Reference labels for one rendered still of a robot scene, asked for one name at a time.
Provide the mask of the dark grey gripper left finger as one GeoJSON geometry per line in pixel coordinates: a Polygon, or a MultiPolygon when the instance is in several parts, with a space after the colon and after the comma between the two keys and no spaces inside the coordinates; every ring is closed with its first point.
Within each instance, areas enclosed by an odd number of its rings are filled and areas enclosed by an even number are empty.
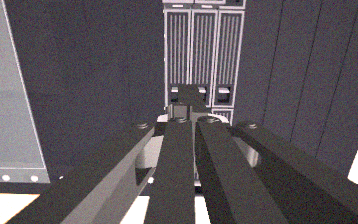
{"type": "Polygon", "coordinates": [[[196,224],[193,113],[178,84],[157,125],[132,122],[4,224],[121,224],[154,171],[143,224],[196,224]]]}

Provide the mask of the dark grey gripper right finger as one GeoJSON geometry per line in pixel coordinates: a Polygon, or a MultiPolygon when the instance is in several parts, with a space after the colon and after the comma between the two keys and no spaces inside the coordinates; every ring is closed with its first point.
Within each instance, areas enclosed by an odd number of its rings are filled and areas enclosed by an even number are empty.
{"type": "Polygon", "coordinates": [[[210,224],[358,224],[357,183],[256,122],[208,114],[187,85],[210,224]]]}

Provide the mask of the black metal rack frame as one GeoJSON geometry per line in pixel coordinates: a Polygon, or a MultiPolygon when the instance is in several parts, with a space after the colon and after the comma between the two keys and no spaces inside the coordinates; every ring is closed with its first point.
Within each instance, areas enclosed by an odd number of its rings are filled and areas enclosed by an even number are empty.
{"type": "MultiPolygon", "coordinates": [[[[0,194],[40,195],[130,123],[165,115],[162,0],[0,0],[0,194]]],[[[232,126],[348,177],[358,0],[246,0],[232,126]]]]}

